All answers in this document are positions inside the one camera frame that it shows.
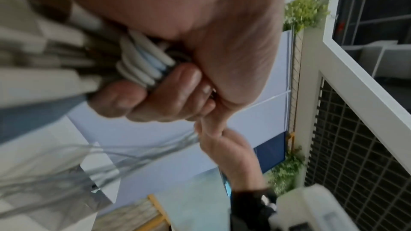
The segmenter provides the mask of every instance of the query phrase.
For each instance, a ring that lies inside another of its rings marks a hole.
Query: blue panel
[[[271,138],[254,148],[263,173],[286,159],[286,133]]]

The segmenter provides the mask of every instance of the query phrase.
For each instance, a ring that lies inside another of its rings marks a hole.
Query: metal grille
[[[325,80],[319,100],[305,185],[328,188],[360,230],[411,231],[410,174]]]

